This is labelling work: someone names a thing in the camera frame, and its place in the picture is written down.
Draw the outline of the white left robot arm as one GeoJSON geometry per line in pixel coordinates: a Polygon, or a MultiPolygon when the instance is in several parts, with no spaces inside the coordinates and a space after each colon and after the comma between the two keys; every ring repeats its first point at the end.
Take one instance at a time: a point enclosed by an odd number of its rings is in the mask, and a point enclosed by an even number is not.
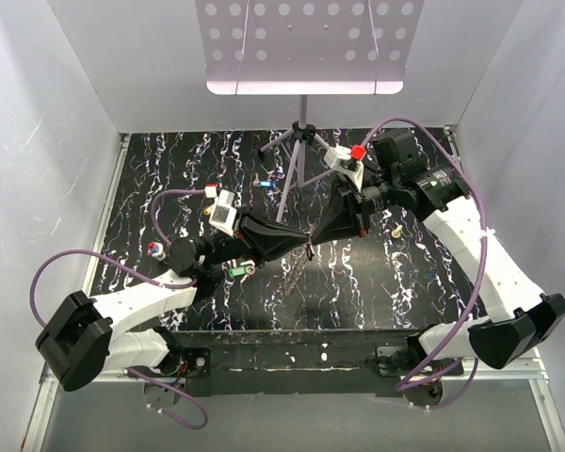
{"type": "Polygon", "coordinates": [[[68,295],[44,324],[36,348],[61,387],[76,391],[106,370],[144,366],[163,377],[182,363],[182,348],[164,332],[136,326],[213,295],[225,277],[220,265],[245,259],[257,266],[308,243],[300,230],[266,220],[249,208],[218,207],[211,237],[183,237],[166,247],[167,271],[150,278],[136,273],[137,285],[91,297],[68,295]]]}

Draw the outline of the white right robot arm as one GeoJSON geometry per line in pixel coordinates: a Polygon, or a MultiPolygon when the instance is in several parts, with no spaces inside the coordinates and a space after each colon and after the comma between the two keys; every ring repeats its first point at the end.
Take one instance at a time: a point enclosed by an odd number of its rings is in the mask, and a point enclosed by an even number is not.
{"type": "Polygon", "coordinates": [[[372,141],[378,164],[370,177],[365,148],[330,147],[336,176],[329,205],[312,234],[315,245],[366,236],[370,218],[400,206],[441,240],[469,278],[485,316],[426,328],[409,342],[407,361],[428,374],[442,359],[473,357],[502,369],[545,341],[565,316],[565,298],[546,294],[509,256],[481,215],[468,185],[449,164],[432,167],[414,134],[392,130],[372,141]]]}

